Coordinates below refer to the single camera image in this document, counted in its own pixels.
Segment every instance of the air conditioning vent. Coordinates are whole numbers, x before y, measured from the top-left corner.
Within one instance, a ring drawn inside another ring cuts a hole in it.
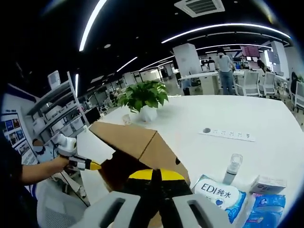
[[[225,11],[221,0],[182,0],[174,5],[193,18]]]

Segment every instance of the water bottle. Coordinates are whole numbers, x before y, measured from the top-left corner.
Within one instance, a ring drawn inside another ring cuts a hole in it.
[[[227,167],[227,171],[223,180],[223,184],[230,185],[238,173],[238,169],[241,166],[243,161],[243,156],[237,153],[234,153],[231,156],[230,165]]]

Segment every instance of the power strip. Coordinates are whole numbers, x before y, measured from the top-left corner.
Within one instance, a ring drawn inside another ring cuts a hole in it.
[[[205,128],[204,130],[199,132],[199,134],[212,135],[212,136],[228,138],[228,139],[238,139],[238,140],[250,141],[250,142],[256,141],[255,137],[249,133],[217,130],[217,129],[210,129],[210,128]]]

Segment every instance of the poster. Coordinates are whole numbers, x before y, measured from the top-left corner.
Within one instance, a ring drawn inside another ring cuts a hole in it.
[[[5,110],[2,113],[0,128],[7,141],[21,155],[23,165],[38,164],[38,160],[24,135],[16,110]]]

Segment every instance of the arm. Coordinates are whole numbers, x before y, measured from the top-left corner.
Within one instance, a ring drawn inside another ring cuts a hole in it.
[[[218,64],[218,59],[217,58],[215,58],[215,60],[214,60],[214,66],[215,66],[215,69],[217,71],[219,71],[219,64]]]
[[[235,69],[233,62],[231,61],[230,57],[228,56],[229,65],[232,67],[232,69]]]
[[[68,163],[68,159],[59,156],[54,160],[38,165],[23,165],[21,182],[24,185],[30,185],[43,181],[57,172],[62,172]]]

